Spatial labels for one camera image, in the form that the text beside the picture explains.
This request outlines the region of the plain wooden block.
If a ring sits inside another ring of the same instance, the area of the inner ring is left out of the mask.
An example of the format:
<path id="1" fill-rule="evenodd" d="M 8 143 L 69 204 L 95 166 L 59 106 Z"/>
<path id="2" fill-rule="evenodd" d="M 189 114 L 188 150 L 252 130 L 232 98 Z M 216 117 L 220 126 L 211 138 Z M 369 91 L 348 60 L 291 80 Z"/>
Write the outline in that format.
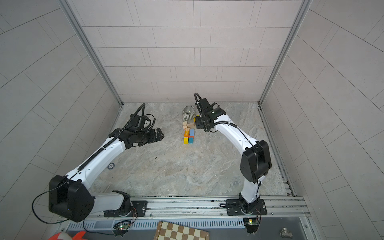
<path id="1" fill-rule="evenodd" d="M 196 123 L 194 121 L 184 121 L 183 122 L 183 128 L 185 130 L 187 130 L 187 129 L 195 129 L 196 128 Z"/>

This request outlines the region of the orange supermarket block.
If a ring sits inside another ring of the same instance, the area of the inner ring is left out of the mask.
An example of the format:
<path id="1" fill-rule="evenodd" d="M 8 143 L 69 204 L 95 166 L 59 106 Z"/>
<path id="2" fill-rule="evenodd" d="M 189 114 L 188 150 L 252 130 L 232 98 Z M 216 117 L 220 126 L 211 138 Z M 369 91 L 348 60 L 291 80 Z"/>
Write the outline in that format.
<path id="1" fill-rule="evenodd" d="M 189 138 L 190 137 L 190 130 L 185 130 L 184 137 L 185 138 Z"/>

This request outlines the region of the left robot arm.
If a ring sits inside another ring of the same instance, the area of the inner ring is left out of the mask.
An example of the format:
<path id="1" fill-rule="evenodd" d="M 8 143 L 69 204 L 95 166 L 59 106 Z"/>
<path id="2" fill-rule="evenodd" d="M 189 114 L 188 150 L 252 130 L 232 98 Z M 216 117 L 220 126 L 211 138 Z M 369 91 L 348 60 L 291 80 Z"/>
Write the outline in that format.
<path id="1" fill-rule="evenodd" d="M 112 131 L 105 142 L 78 167 L 65 176 L 56 175 L 49 182 L 51 213 L 81 222 L 88 215 L 104 212 L 106 217 L 126 217 L 133 213 L 131 196 L 122 191 L 92 195 L 89 189 L 97 177 L 124 151 L 162 141 L 161 129 L 147 115 L 131 115 L 123 128 Z"/>

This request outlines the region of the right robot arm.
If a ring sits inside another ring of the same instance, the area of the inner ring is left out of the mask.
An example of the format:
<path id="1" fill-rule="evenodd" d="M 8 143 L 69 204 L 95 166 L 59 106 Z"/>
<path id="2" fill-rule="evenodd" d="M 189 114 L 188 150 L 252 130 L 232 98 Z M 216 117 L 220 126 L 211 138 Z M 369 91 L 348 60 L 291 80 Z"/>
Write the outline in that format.
<path id="1" fill-rule="evenodd" d="M 240 170 L 245 178 L 239 202 L 227 209 L 239 208 L 244 215 L 264 214 L 260 198 L 260 187 L 272 167 L 269 145 L 266 141 L 257 141 L 239 128 L 217 103 L 209 103 L 206 98 L 194 94 L 195 105 L 200 115 L 196 117 L 196 128 L 211 132 L 215 129 L 222 133 L 242 155 Z"/>

